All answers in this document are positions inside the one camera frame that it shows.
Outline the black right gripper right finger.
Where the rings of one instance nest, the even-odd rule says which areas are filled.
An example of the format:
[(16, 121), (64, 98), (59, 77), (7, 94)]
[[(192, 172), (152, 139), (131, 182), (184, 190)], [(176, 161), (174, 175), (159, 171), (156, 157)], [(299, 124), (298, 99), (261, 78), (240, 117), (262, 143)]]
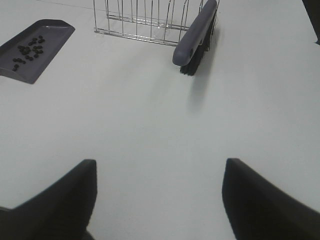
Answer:
[(237, 240), (318, 240), (320, 214), (238, 158), (226, 161), (222, 201)]

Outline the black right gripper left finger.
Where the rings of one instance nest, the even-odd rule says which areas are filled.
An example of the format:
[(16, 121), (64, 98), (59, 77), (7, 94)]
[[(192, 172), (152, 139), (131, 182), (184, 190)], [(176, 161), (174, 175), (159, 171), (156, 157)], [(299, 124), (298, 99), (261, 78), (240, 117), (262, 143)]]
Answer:
[(97, 162), (85, 159), (38, 195), (0, 209), (2, 240), (92, 240), (87, 230), (97, 199)]

